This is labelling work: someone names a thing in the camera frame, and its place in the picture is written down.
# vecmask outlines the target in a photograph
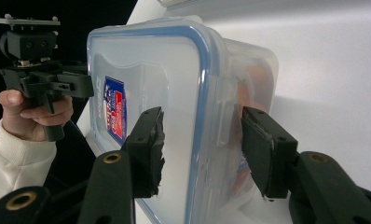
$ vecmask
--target sticker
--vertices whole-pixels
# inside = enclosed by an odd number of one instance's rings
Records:
[[[107,131],[122,146],[127,138],[127,102],[124,83],[106,77],[103,100]]]

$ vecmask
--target finger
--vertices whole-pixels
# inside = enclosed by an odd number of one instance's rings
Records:
[[[73,108],[69,110],[65,110],[61,114],[55,114],[53,116],[43,117],[43,118],[35,118],[33,119],[35,122],[43,125],[43,126],[53,126],[53,125],[63,125],[73,115]]]
[[[22,103],[23,95],[20,91],[9,90],[0,92],[0,104],[5,114],[19,114],[24,108]]]
[[[42,119],[60,115],[65,111],[71,110],[73,113],[72,97],[63,96],[61,100],[53,102],[54,114],[49,113],[44,106],[25,109],[21,112],[21,116],[25,119]]]

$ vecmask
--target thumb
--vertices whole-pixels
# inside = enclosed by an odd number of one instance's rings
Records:
[[[2,91],[0,92],[0,104],[3,107],[3,113],[7,115],[19,114],[24,106],[23,95],[20,91]]]

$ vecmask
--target label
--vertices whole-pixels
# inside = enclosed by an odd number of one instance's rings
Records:
[[[122,146],[127,138],[127,102],[124,83],[106,77],[103,101],[107,131]]]

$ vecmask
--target dark background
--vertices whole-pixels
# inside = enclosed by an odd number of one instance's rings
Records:
[[[56,1],[8,1],[0,0],[0,18],[5,14],[19,19],[34,18],[52,20],[58,17],[61,26],[56,30],[58,49],[52,55],[53,60],[87,62],[87,37],[95,28],[107,25],[123,25],[128,21],[137,0],[56,0]],[[0,37],[9,30],[8,25],[0,24]],[[12,62],[0,51],[0,68],[11,66]],[[0,75],[0,91],[6,86]],[[72,121],[76,123],[85,103],[74,101],[75,113]],[[56,193],[72,187],[86,178],[94,162],[85,138],[69,122],[64,126],[65,137],[57,142],[57,157],[51,166],[45,186]]]

